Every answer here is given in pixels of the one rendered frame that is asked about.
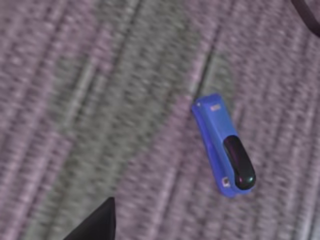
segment blue plastic body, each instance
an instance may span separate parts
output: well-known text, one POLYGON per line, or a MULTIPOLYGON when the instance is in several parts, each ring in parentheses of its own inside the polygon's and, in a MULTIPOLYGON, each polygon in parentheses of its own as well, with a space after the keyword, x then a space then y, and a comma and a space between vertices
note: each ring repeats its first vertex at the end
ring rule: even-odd
POLYGON ((224 149, 224 140, 238 133, 228 114, 222 97, 215 93, 198 98, 192 105, 192 112, 200 129, 206 153, 220 192, 232 198, 236 194, 247 194, 251 189, 241 190, 235 184, 235 174, 224 149), (229 186, 223 185, 227 177, 229 186))

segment textured fabric surface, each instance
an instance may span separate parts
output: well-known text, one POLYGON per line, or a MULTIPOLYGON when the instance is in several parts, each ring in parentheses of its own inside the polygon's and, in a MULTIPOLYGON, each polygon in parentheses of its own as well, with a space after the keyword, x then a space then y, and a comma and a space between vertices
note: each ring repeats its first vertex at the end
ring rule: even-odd
POLYGON ((110 196, 118 240, 319 239, 319 47, 288 0, 0 0, 0 240, 110 196), (190 112, 213 92, 257 175, 234 199, 190 112))

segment blue stapler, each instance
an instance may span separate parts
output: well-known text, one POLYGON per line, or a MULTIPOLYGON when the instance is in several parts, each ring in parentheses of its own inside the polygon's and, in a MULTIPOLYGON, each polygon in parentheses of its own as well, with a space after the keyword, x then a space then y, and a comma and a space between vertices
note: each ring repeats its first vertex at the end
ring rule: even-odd
POLYGON ((249 193, 256 182, 255 170, 222 97, 217 93, 200 97, 192 112, 220 192, 230 198, 249 193))

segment black object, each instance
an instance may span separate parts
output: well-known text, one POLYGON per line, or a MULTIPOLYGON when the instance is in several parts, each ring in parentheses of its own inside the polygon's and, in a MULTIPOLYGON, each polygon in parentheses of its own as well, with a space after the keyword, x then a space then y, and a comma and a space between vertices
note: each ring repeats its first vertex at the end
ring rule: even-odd
POLYGON ((320 38, 320 23, 317 21, 306 2, 304 0, 291 0, 291 2, 307 28, 320 38))
POLYGON ((64 240, 115 240, 115 198, 108 198, 64 240))
POLYGON ((256 183, 256 174, 239 137, 228 136, 223 146, 233 168, 235 185, 241 190, 251 189, 256 183))

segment stapler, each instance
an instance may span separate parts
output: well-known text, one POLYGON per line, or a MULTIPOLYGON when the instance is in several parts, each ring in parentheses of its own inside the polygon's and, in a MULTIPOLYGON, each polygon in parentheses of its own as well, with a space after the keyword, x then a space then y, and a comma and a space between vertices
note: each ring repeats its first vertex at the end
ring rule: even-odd
POLYGON ((249 193, 256 183, 255 170, 222 97, 200 97, 191 110, 220 192, 229 198, 249 193))

